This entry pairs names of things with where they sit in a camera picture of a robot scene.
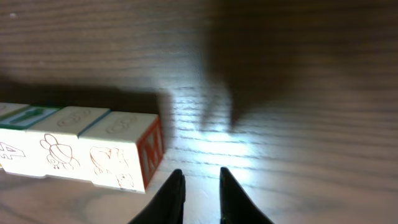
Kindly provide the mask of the wooden block green picture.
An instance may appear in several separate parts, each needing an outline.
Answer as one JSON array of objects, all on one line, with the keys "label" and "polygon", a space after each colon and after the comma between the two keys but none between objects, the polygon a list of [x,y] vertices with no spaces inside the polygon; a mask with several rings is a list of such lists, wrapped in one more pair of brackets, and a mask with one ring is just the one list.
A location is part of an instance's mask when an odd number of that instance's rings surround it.
[{"label": "wooden block green picture", "polygon": [[159,115],[113,111],[79,136],[93,184],[145,193],[163,155]]}]

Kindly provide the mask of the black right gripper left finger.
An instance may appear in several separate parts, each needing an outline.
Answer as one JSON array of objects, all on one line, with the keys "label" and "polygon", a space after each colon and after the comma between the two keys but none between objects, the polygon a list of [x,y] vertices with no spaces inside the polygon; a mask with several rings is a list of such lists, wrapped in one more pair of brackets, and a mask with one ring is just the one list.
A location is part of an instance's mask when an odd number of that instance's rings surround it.
[{"label": "black right gripper left finger", "polygon": [[147,206],[128,224],[182,224],[185,176],[175,169]]}]

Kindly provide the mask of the wooden block green edge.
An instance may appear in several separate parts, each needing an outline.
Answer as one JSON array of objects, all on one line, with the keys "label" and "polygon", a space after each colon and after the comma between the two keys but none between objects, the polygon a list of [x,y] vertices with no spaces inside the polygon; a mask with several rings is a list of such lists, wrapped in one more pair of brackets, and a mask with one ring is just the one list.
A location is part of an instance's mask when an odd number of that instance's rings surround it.
[{"label": "wooden block green edge", "polygon": [[1,165],[8,174],[43,178],[46,150],[42,124],[60,107],[28,106],[1,120]]}]

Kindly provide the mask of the wooden block with dots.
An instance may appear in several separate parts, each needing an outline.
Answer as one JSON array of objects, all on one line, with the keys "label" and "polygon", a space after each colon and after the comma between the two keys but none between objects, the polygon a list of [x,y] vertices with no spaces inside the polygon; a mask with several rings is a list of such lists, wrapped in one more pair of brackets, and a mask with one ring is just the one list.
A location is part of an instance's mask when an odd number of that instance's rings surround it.
[{"label": "wooden block with dots", "polygon": [[20,104],[20,103],[1,103],[0,104],[0,118],[5,119],[8,116],[16,113],[20,110],[26,109],[29,107],[29,104]]}]

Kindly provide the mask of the wooden block letter Y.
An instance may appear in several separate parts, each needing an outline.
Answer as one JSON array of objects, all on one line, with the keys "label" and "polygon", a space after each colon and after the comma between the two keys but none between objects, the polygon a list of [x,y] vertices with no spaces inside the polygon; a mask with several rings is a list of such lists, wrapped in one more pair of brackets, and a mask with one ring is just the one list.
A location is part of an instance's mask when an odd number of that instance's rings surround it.
[{"label": "wooden block letter Y", "polygon": [[108,108],[67,106],[27,130],[39,174],[88,180],[88,153],[79,135],[110,113]]}]

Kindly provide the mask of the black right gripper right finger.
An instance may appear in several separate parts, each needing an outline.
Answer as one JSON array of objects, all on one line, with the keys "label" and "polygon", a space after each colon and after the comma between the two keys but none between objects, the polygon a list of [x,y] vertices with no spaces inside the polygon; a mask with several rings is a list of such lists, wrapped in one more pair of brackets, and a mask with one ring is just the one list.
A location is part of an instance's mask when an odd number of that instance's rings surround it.
[{"label": "black right gripper right finger", "polygon": [[252,202],[227,167],[220,169],[221,224],[273,224]]}]

